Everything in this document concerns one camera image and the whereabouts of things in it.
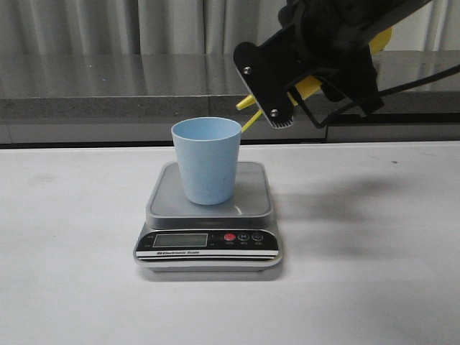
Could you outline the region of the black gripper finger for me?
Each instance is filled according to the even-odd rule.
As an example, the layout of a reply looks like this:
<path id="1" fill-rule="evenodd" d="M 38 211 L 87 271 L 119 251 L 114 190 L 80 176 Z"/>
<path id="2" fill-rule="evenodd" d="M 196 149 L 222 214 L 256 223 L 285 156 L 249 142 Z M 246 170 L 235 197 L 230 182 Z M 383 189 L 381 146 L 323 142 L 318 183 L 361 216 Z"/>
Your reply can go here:
<path id="1" fill-rule="evenodd" d="M 355 106 L 363 109 L 363 69 L 359 66 L 344 68 L 333 75 L 313 75 L 313 77 L 321 82 L 320 89 L 329 101 L 339 102 L 344 98 L 349 99 L 347 105 L 331 112 L 324 118 L 324 120 L 319 121 L 307 107 L 305 101 L 300 95 L 300 92 L 295 86 L 293 86 L 288 91 L 288 94 L 303 110 L 315 128 L 324 128 L 338 115 L 342 114 L 346 110 L 354 108 Z"/>
<path id="2" fill-rule="evenodd" d="M 234 64 L 262 114 L 275 129 L 293 124 L 296 102 L 288 91 L 307 78 L 293 34 L 276 34 L 261 45 L 236 46 Z"/>

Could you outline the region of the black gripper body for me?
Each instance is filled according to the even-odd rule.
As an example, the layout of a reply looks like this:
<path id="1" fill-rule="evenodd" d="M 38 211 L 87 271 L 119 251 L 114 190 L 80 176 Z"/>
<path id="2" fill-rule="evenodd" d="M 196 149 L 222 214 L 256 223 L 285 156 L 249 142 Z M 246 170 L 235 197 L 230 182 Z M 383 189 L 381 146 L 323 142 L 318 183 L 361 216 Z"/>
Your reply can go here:
<path id="1" fill-rule="evenodd" d="M 313 76 L 330 101 L 348 98 L 368 116 L 384 103 L 370 43 L 394 24 L 426 5 L 425 1 L 287 1 L 278 14 L 280 39 L 289 52 L 282 64 L 294 73 L 282 75 L 280 117 L 293 115 L 297 101 L 311 112 L 295 84 Z"/>

